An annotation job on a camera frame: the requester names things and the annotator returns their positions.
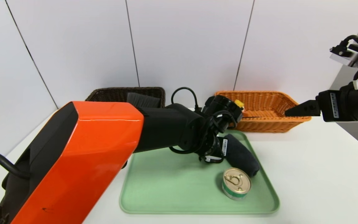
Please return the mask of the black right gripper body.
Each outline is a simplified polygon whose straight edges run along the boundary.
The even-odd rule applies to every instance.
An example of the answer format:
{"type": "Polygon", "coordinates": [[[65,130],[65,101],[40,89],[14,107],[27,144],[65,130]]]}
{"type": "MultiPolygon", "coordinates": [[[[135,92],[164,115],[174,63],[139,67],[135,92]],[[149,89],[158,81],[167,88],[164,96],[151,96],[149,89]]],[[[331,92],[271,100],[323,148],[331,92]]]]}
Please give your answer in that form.
{"type": "Polygon", "coordinates": [[[358,122],[358,90],[353,83],[316,97],[325,122],[358,122]]]}

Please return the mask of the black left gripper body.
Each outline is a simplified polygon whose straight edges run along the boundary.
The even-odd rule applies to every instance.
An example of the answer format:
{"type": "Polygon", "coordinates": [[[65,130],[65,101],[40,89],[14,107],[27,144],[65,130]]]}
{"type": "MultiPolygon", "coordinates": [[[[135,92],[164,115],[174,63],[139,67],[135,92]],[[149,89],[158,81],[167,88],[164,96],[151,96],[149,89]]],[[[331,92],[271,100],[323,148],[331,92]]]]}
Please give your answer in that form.
{"type": "Polygon", "coordinates": [[[226,158],[227,145],[228,145],[227,137],[216,136],[215,142],[216,142],[216,147],[215,147],[214,155],[218,158],[226,158]]]}

